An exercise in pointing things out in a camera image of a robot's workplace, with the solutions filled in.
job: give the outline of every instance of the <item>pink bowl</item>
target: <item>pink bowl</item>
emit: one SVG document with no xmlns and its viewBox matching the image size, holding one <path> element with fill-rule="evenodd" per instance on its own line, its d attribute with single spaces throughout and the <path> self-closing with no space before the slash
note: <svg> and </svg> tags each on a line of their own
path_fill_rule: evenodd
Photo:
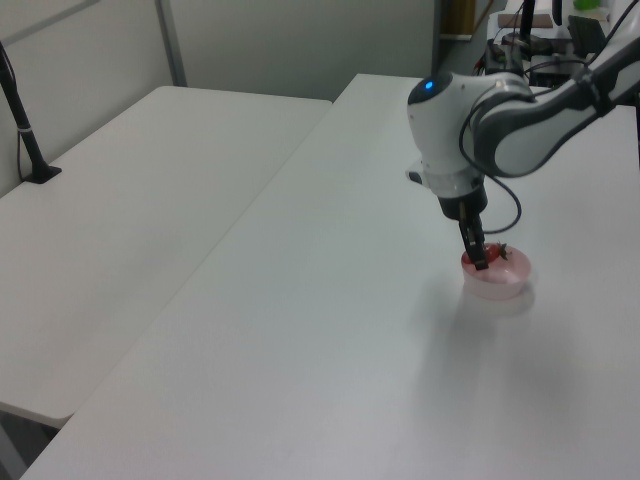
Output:
<svg viewBox="0 0 640 480">
<path fill-rule="evenodd" d="M 520 293 L 531 274 L 531 262 L 517 248 L 507 246 L 508 260 L 498 258 L 485 270 L 460 260 L 467 290 L 489 300 L 507 300 Z"/>
</svg>

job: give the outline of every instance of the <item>microphone stand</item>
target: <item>microphone stand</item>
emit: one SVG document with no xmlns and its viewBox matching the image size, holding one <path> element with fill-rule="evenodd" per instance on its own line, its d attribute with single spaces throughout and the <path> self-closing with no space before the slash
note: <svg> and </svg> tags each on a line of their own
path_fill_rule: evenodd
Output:
<svg viewBox="0 0 640 480">
<path fill-rule="evenodd" d="M 38 142 L 36 142 L 36 136 L 33 134 L 31 124 L 27 118 L 27 113 L 24 111 L 22 101 L 18 95 L 18 88 L 16 86 L 13 69 L 11 68 L 9 57 L 7 57 L 7 52 L 5 52 L 4 47 L 2 46 L 2 42 L 0 42 L 0 83 L 2 84 L 4 95 L 7 97 L 11 113 L 13 113 L 13 118 L 18 126 L 18 132 L 20 133 L 24 146 L 27 149 L 27 153 L 29 153 L 29 157 L 31 158 L 33 168 L 31 170 L 31 174 L 25 177 L 24 181 L 38 184 L 45 183 L 59 174 L 62 169 L 47 165 L 42 158 Z"/>
</svg>

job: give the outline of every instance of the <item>floor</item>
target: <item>floor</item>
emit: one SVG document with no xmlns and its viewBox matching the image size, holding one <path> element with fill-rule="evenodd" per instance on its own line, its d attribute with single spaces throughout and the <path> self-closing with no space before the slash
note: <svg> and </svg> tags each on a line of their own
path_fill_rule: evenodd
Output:
<svg viewBox="0 0 640 480">
<path fill-rule="evenodd" d="M 0 480 L 18 480 L 56 433 L 55 428 L 0 413 Z"/>
</svg>

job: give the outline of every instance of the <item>white tabletop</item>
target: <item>white tabletop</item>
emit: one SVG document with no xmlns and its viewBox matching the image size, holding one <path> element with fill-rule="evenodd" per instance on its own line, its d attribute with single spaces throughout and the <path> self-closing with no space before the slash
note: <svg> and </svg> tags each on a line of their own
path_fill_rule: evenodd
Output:
<svg viewBox="0 0 640 480">
<path fill-rule="evenodd" d="M 160 88 L 0 200 L 0 410 L 61 426 L 330 103 Z"/>
<path fill-rule="evenodd" d="M 535 275 L 496 303 L 405 177 L 416 82 L 352 82 L 25 480 L 637 476 L 633 111 L 509 182 Z"/>
</svg>

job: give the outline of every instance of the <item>black cable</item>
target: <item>black cable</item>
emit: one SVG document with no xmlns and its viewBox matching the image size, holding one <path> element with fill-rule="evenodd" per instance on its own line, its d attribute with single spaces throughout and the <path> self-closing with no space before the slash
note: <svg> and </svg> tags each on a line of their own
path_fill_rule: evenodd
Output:
<svg viewBox="0 0 640 480">
<path fill-rule="evenodd" d="M 633 7 L 635 7 L 638 4 L 639 1 L 640 0 L 633 0 L 633 2 L 631 2 L 629 4 L 629 6 L 624 11 L 622 16 L 618 19 L 616 24 L 613 26 L 613 28 L 609 32 L 609 35 L 607 35 L 607 38 L 604 39 L 604 45 L 602 45 L 602 48 L 600 49 L 600 51 L 596 52 L 596 54 L 593 57 L 591 57 L 591 60 L 589 60 L 589 63 L 587 65 L 591 65 L 595 61 L 595 59 L 598 58 L 598 56 L 602 53 L 602 51 L 605 48 L 607 48 L 607 45 L 608 45 L 609 41 L 613 38 L 613 36 L 615 35 L 616 31 L 618 31 L 618 28 L 620 28 L 620 25 L 622 25 L 622 22 L 624 21 L 624 19 L 627 18 L 629 13 L 631 13 L 631 10 L 633 10 Z"/>
<path fill-rule="evenodd" d="M 515 19 L 513 20 L 513 33 L 511 34 L 511 55 L 513 55 L 513 46 L 516 44 L 516 25 L 518 23 L 518 14 L 522 11 L 523 8 L 524 2 L 522 2 L 522 5 L 520 5 L 520 8 L 515 14 Z M 520 18 L 520 26 L 522 27 L 522 18 Z"/>
<path fill-rule="evenodd" d="M 17 155 L 17 157 L 18 157 L 18 160 L 17 160 L 17 162 L 18 162 L 18 177 L 20 178 L 21 182 L 24 182 L 24 178 L 22 177 L 22 167 L 20 165 L 20 149 L 21 149 L 20 147 L 21 146 L 22 145 L 20 144 L 20 132 L 18 131 L 18 145 L 17 145 L 17 151 L 18 151 L 18 155 Z"/>
<path fill-rule="evenodd" d="M 627 18 L 629 16 L 629 13 L 631 13 L 631 10 L 633 10 L 633 7 L 635 7 L 638 4 L 639 1 L 640 0 L 633 0 L 633 2 L 629 4 L 627 9 L 623 12 L 622 16 L 618 19 L 616 24 L 613 26 L 613 28 L 609 32 L 609 35 L 607 35 L 607 37 L 605 38 L 604 45 L 602 46 L 600 51 L 597 52 L 593 57 L 591 57 L 591 60 L 589 60 L 589 62 L 585 63 L 585 66 L 588 67 L 589 65 L 591 65 L 595 61 L 595 59 L 598 58 L 598 56 L 603 52 L 603 50 L 607 47 L 607 45 L 609 44 L 609 42 L 611 41 L 611 39 L 613 38 L 615 33 L 620 28 L 620 25 L 622 25 L 622 22 L 625 20 L 625 18 Z M 540 97 L 542 95 L 546 95 L 547 93 L 551 93 L 554 90 L 555 90 L 555 88 L 553 88 L 551 90 L 545 90 L 544 92 L 538 92 L 538 93 L 536 93 L 534 95 L 534 97 Z"/>
<path fill-rule="evenodd" d="M 516 23 L 517 23 L 517 21 L 518 21 L 518 14 L 522 11 L 522 9 L 523 9 L 523 8 L 524 8 L 524 2 L 522 2 L 522 5 L 520 5 L 520 8 L 516 11 L 516 13 L 514 13 L 514 14 L 513 14 L 513 16 L 511 17 L 511 20 L 509 20 L 509 21 L 507 22 L 507 25 L 509 25 L 509 23 L 513 22 L 513 31 L 514 31 L 514 34 L 515 34 Z M 501 28 L 499 28 L 499 29 L 498 29 L 498 31 L 496 32 L 495 37 L 493 37 L 493 42 L 492 42 L 492 43 L 495 43 L 496 38 L 498 38 L 498 35 L 500 35 L 500 32 L 501 32 L 502 30 L 504 30 L 504 28 L 505 28 L 505 27 L 501 27 Z"/>
<path fill-rule="evenodd" d="M 539 68 L 552 67 L 554 65 L 562 65 L 564 63 L 580 63 L 582 65 L 586 65 L 587 62 L 585 62 L 584 60 L 579 60 L 579 59 L 574 59 L 574 58 L 567 58 L 567 59 L 564 59 L 564 60 L 555 60 L 555 61 L 550 61 L 550 62 L 542 62 L 542 63 L 538 63 L 537 65 L 534 65 L 532 67 L 527 68 L 522 73 L 524 75 L 526 75 L 527 73 L 533 72 L 534 70 L 538 70 Z"/>
<path fill-rule="evenodd" d="M 507 102 L 509 100 L 512 100 L 513 98 L 516 98 L 516 97 L 519 97 L 519 96 L 520 96 L 520 94 L 515 94 L 514 93 L 512 96 L 506 97 L 503 100 L 502 103 Z M 485 235 L 495 235 L 495 234 L 498 234 L 498 233 L 506 232 L 507 230 L 510 230 L 511 228 L 516 226 L 516 224 L 520 221 L 520 217 L 522 217 L 522 204 L 520 203 L 520 199 L 513 192 L 513 190 L 511 190 L 509 187 L 507 187 L 504 183 L 502 183 L 500 180 L 498 180 L 495 176 L 493 176 L 492 174 L 487 172 L 487 170 L 482 165 L 480 165 L 478 162 L 476 162 L 474 159 L 472 159 L 464 149 L 464 134 L 465 134 L 467 128 L 469 128 L 470 125 L 471 125 L 471 119 L 476 114 L 476 112 L 480 108 L 482 108 L 482 106 L 484 105 L 485 101 L 486 100 L 484 100 L 484 101 L 478 103 L 476 106 L 474 106 L 471 109 L 471 111 L 469 112 L 469 115 L 467 115 L 467 118 L 465 119 L 465 121 L 462 124 L 462 129 L 460 130 L 460 135 L 458 137 L 458 147 L 460 148 L 460 153 L 462 153 L 462 156 L 469 163 L 469 165 L 471 165 L 473 168 L 478 170 L 480 173 L 482 173 L 487 178 L 490 178 L 491 180 L 493 180 L 494 183 L 496 183 L 499 187 L 501 187 L 505 192 L 507 192 L 511 196 L 511 198 L 513 199 L 513 201 L 516 204 L 516 210 L 517 210 L 516 217 L 514 218 L 514 220 L 509 225 L 507 225 L 506 227 L 495 229 L 495 230 L 485 230 L 484 231 Z"/>
</svg>

